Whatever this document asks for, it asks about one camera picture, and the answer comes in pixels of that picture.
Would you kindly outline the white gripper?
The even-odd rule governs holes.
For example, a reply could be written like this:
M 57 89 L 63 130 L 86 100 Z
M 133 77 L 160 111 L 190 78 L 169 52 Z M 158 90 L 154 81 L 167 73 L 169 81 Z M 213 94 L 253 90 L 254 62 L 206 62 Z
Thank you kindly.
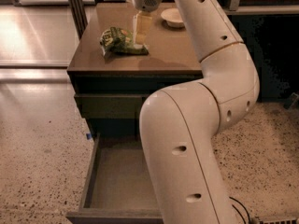
M 163 0 L 126 0 L 139 12 L 133 18 L 134 43 L 143 45 L 152 23 L 152 12 L 158 8 Z

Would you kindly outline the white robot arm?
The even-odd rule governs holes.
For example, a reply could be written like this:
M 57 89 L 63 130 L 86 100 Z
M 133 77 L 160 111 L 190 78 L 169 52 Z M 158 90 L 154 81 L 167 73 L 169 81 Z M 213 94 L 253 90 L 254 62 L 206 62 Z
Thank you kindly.
M 140 13 L 162 0 L 132 0 Z M 164 224 L 238 224 L 211 139 L 257 101 L 248 49 L 217 0 L 175 0 L 203 76 L 160 89 L 142 105 L 139 131 Z

